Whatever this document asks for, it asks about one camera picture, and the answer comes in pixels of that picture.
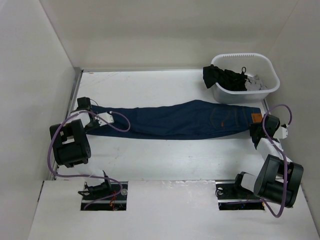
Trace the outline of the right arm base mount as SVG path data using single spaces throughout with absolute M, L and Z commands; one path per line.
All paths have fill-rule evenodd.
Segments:
M 215 196 L 220 211 L 263 211 L 263 201 L 254 195 L 257 176 L 241 172 L 235 179 L 215 181 Z

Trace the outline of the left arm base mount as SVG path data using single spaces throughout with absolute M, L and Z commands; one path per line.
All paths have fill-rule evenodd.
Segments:
M 84 183 L 81 196 L 81 211 L 126 211 L 129 183 L 120 182 L 121 186 L 109 180 L 98 185 Z

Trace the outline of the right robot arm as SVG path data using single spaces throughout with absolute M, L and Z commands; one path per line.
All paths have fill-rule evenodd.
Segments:
M 278 117 L 268 114 L 263 119 L 262 114 L 251 115 L 253 123 L 249 125 L 249 133 L 255 149 L 261 154 L 264 164 L 257 176 L 241 172 L 236 176 L 232 185 L 232 192 L 238 198 L 245 197 L 249 192 L 254 196 L 284 207 L 293 207 L 304 168 L 286 158 L 285 167 L 284 151 L 279 142 L 288 137 L 287 125 L 281 125 Z

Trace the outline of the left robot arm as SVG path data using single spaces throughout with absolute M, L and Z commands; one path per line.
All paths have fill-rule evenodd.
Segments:
M 92 153 L 87 132 L 103 126 L 98 116 L 89 97 L 78 98 L 76 110 L 63 123 L 50 126 L 48 156 L 53 153 L 55 162 L 67 168 L 88 164 Z

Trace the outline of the dark blue denim trousers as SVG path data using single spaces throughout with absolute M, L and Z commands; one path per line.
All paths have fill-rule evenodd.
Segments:
M 150 140 L 203 140 L 249 130 L 259 108 L 192 100 L 161 107 L 111 108 L 92 106 L 95 113 L 116 113 L 114 128 L 108 125 L 89 135 Z

